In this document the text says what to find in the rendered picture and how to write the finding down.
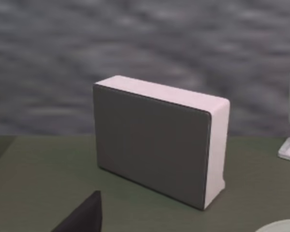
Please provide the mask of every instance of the gray wall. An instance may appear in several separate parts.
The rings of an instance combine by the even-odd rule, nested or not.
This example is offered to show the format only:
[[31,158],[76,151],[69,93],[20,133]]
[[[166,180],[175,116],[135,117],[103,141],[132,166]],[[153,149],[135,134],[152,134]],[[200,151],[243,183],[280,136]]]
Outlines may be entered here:
[[286,136],[290,0],[0,0],[0,134],[93,127],[120,74],[230,99],[230,134]]

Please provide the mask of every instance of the green table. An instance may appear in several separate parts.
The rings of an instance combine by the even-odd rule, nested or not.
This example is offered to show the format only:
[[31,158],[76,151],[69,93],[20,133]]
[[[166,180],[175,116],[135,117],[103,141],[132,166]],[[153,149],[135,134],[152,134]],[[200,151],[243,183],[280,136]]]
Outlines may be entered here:
[[283,138],[230,138],[227,188],[201,212],[97,168],[91,136],[0,137],[0,232],[48,232],[94,190],[104,232],[254,232],[290,218]]

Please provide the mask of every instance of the textured wall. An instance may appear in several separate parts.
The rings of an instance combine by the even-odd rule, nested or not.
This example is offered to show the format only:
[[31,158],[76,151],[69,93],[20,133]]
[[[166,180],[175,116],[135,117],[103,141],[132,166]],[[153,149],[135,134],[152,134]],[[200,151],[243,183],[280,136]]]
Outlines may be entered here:
[[0,0],[0,133],[93,131],[121,74],[214,94],[230,134],[285,136],[290,0]]

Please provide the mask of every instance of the white top surface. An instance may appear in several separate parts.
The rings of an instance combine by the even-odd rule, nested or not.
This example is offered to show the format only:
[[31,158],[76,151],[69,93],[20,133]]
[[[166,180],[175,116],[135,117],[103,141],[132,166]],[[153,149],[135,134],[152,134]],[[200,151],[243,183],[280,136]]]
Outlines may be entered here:
[[290,219],[271,223],[257,230],[257,232],[290,232]]
[[172,102],[213,113],[224,105],[230,104],[228,99],[189,90],[155,84],[124,76],[114,76],[96,83],[100,86]]

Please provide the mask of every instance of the green surface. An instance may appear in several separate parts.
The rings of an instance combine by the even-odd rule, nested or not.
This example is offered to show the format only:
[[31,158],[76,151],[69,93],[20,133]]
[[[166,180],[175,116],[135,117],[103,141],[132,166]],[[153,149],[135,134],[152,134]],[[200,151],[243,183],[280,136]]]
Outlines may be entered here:
[[0,232],[50,231],[98,189],[103,232],[254,232],[290,218],[283,142],[229,139],[226,190],[201,212],[98,169],[93,137],[17,137],[0,158]]

